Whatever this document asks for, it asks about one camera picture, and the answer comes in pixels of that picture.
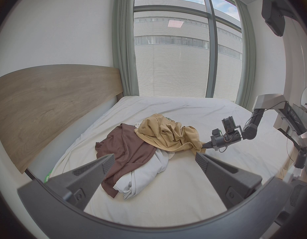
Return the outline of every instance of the white bed sheet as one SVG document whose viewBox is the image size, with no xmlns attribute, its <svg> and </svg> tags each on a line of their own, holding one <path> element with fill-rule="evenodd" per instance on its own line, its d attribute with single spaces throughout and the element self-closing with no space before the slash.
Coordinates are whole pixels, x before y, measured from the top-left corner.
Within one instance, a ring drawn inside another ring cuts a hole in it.
<svg viewBox="0 0 307 239">
<path fill-rule="evenodd" d="M 248 110 L 219 98 L 124 97 L 68 148 L 51 176 L 95 160 L 95 142 L 105 139 L 121 123 L 133 125 L 155 113 L 195 127 L 204 142 L 210 141 L 213 129 L 223 130 L 223 118 L 233 116 L 236 125 L 243 126 L 251 115 Z M 206 153 L 261 175 L 264 183 L 287 161 L 286 144 L 286 137 L 266 121 L 264 114 L 254 140 L 242 140 L 224 153 L 213 149 Z M 104 220 L 144 227 L 188 224 L 225 210 L 190 150 L 177 152 L 166 170 L 137 196 L 124 200 L 123 194 L 118 193 L 113 199 L 100 186 L 85 208 L 85 212 Z"/>
</svg>

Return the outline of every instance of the building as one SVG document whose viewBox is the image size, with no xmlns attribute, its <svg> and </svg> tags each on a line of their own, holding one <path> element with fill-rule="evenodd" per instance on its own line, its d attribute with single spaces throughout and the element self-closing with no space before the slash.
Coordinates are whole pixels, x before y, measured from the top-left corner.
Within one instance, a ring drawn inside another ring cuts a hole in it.
<svg viewBox="0 0 307 239">
<path fill-rule="evenodd" d="M 175 5 L 206 11 L 184 0 L 135 0 L 135 6 Z M 215 14 L 240 27 L 235 18 Z M 214 97 L 233 102 L 242 70 L 242 34 L 217 22 L 218 67 Z M 141 96 L 205 97 L 209 69 L 209 26 L 206 17 L 175 11 L 134 13 L 135 55 Z"/>
</svg>

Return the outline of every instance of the light gray garment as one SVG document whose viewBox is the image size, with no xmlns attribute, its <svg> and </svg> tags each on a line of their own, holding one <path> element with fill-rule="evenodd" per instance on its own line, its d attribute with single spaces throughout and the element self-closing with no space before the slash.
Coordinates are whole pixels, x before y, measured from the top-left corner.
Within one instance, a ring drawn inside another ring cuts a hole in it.
<svg viewBox="0 0 307 239">
<path fill-rule="evenodd" d="M 134 0 L 114 0 L 112 18 L 112 49 L 114 67 L 119 68 L 124 96 L 139 96 L 135 65 L 133 31 Z"/>
<path fill-rule="evenodd" d="M 235 4 L 241 19 L 243 43 L 242 74 L 235 103 L 246 108 L 250 101 L 255 80 L 255 33 L 247 6 L 239 0 L 235 0 Z"/>
<path fill-rule="evenodd" d="M 174 152 L 157 149 L 152 158 L 136 170 L 123 175 L 114 185 L 114 189 L 124 194 L 124 199 L 140 193 L 158 173 L 163 172 Z"/>
</svg>

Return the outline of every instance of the gray-green curtain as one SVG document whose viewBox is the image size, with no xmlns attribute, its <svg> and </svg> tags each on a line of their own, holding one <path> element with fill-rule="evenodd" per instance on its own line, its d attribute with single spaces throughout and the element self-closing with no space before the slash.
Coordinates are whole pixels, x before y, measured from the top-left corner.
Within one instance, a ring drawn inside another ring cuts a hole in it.
<svg viewBox="0 0 307 239">
<path fill-rule="evenodd" d="M 139 96 L 133 32 L 134 0 L 115 0 L 112 19 L 114 67 L 119 68 L 124 96 Z"/>
<path fill-rule="evenodd" d="M 239 0 L 235 0 L 235 4 L 241 20 L 243 42 L 242 75 L 236 104 L 246 108 L 250 101 L 255 78 L 255 34 L 247 6 Z"/>
</svg>

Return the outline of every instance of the bed frame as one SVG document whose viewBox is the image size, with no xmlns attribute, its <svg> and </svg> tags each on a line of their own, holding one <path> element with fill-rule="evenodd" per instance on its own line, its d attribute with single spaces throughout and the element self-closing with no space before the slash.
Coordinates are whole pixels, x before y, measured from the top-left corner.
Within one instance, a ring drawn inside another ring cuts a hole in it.
<svg viewBox="0 0 307 239">
<path fill-rule="evenodd" d="M 0 140 L 23 173 L 56 136 L 96 106 L 122 97 L 119 69 L 45 65 L 0 77 Z"/>
</svg>

